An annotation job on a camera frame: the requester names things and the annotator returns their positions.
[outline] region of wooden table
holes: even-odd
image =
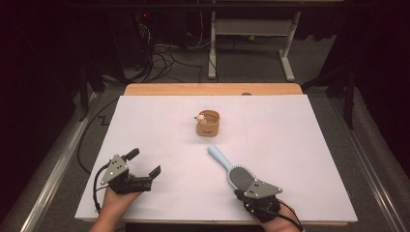
[[[195,95],[302,95],[295,83],[187,83],[130,84],[124,96],[195,96]]]

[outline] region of brush bristles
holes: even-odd
[[[256,177],[247,168],[243,166],[234,166],[229,171],[229,180],[239,190],[247,191],[256,180]]]

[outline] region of table leg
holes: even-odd
[[[208,64],[208,78],[215,79],[217,77],[217,51],[215,50],[215,39],[217,37],[216,32],[216,20],[217,13],[212,12],[211,19],[211,50],[209,52],[209,64]]]
[[[295,81],[295,76],[293,75],[292,69],[290,68],[290,63],[289,63],[289,59],[287,58],[287,55],[289,53],[289,49],[290,49],[290,45],[292,44],[293,37],[295,36],[295,32],[296,32],[296,28],[298,27],[300,16],[301,16],[300,12],[296,12],[295,15],[293,16],[293,22],[287,34],[287,41],[286,41],[285,49],[281,49],[278,52],[280,61],[283,66],[284,73],[286,75],[286,79],[290,82]]]

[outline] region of small wooden cup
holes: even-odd
[[[203,110],[199,114],[201,113],[204,114],[206,123],[197,123],[196,133],[204,137],[217,136],[220,129],[220,115],[214,110]]]

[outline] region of white table surface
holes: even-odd
[[[193,117],[204,109],[220,114],[216,137],[195,133]],[[139,148],[128,161],[130,172],[148,176],[160,165],[161,174],[152,190],[132,203],[124,221],[253,224],[226,170],[208,154],[212,144],[232,164],[282,188],[278,198],[302,222],[357,221],[305,95],[122,96],[75,218],[97,218],[92,197],[97,171],[115,154]],[[103,193],[98,193],[101,204]]]

